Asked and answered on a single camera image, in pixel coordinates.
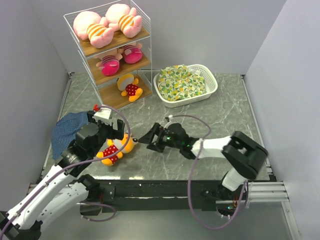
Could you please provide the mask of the yellow plush red dotted dress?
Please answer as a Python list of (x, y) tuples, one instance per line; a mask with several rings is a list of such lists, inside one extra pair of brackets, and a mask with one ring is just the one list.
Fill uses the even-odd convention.
[[(128, 143), (121, 151), (119, 151), (119, 149), (125, 145), (127, 139), (129, 139)], [(122, 140), (108, 139), (106, 143), (107, 143), (107, 148), (103, 151), (99, 151), (96, 157), (105, 158), (101, 162), (104, 165), (112, 166), (117, 160), (121, 159), (124, 154), (127, 154), (133, 150), (135, 145), (138, 143), (138, 139), (133, 137), (132, 135), (129, 136), (127, 133), (125, 133)]]

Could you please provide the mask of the black-haired doll pink striped dress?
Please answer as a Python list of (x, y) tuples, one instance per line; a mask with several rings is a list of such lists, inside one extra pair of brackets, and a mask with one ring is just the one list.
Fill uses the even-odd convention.
[(142, 44), (141, 43), (130, 43), (124, 46), (121, 46), (118, 49), (118, 53), (120, 53), (127, 64), (135, 64), (137, 63), (143, 56), (141, 51)]

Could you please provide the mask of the pink plush pig striped shirt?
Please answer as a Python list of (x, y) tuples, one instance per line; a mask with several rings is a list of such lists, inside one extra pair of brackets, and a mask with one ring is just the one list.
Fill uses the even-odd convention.
[(73, 21), (73, 30), (81, 40), (89, 40), (98, 49), (109, 45), (114, 37), (107, 18), (93, 11), (80, 12)]

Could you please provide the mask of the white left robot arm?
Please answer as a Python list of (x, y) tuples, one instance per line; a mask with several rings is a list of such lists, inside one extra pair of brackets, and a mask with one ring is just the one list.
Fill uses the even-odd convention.
[(100, 183), (82, 175), (106, 140), (121, 140), (128, 121), (89, 118), (61, 153), (42, 181), (15, 207), (0, 213), (0, 236), (9, 240), (37, 240), (42, 230), (73, 205), (96, 201)]

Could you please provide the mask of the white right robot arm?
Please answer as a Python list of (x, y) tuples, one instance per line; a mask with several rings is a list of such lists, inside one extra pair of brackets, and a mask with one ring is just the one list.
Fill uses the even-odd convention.
[(231, 199), (242, 183), (255, 180), (269, 155), (262, 145), (241, 131), (222, 138), (202, 139), (189, 136), (180, 123), (161, 126), (156, 122), (138, 142), (158, 153), (163, 153), (166, 147), (178, 149), (190, 160), (225, 158), (232, 168), (212, 191), (220, 200)]

